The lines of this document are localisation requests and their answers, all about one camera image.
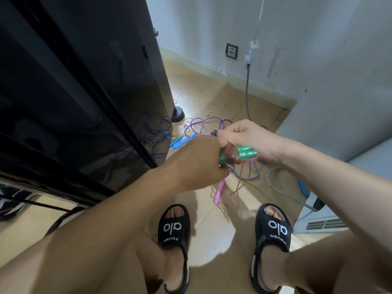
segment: leg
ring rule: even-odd
[[[266,211],[280,217],[274,211]],[[352,232],[345,231],[289,253],[266,247],[261,255],[262,279],[267,287],[300,287],[311,293],[370,293],[373,285],[391,291],[385,268]]]
[[[166,217],[183,215],[180,207],[170,209]],[[163,281],[168,289],[182,282],[184,255],[179,247],[164,251],[140,231],[127,245],[109,276],[101,284],[100,293],[150,293]]]

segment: power socket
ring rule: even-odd
[[[238,46],[227,43],[226,44],[226,56],[228,58],[232,58],[237,60],[237,55],[238,55]]]

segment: air vent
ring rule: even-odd
[[[347,226],[340,219],[309,222],[308,225],[306,226],[306,230],[335,229],[335,228],[347,228]]]

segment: glossy black panel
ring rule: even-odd
[[[173,99],[126,0],[52,1],[0,0],[0,176],[91,205],[163,163]]]
[[[174,102],[145,0],[40,2],[155,162],[163,163]]]

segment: black slide sandal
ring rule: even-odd
[[[181,217],[171,217],[165,218],[167,212],[179,206],[184,210],[184,215]],[[183,277],[182,284],[176,291],[169,291],[166,289],[165,285],[165,293],[175,293],[175,294],[184,294],[188,289],[189,284],[189,265],[188,265],[188,244],[189,244],[189,236],[190,236],[190,219],[189,213],[185,206],[182,204],[173,204],[169,206],[161,219],[159,220],[158,225],[158,245],[162,248],[168,248],[173,246],[178,246],[182,249],[184,254],[184,268],[183,268]]]
[[[286,222],[274,218],[265,213],[268,206],[277,208],[285,218]],[[290,249],[292,227],[286,214],[278,206],[272,203],[263,204],[256,215],[255,223],[256,232],[256,249],[252,259],[251,265],[251,282],[253,289],[259,294],[279,293],[282,287],[275,291],[268,289],[263,281],[259,279],[258,268],[260,263],[260,256],[263,249],[268,245],[275,245],[283,252],[288,252]]]

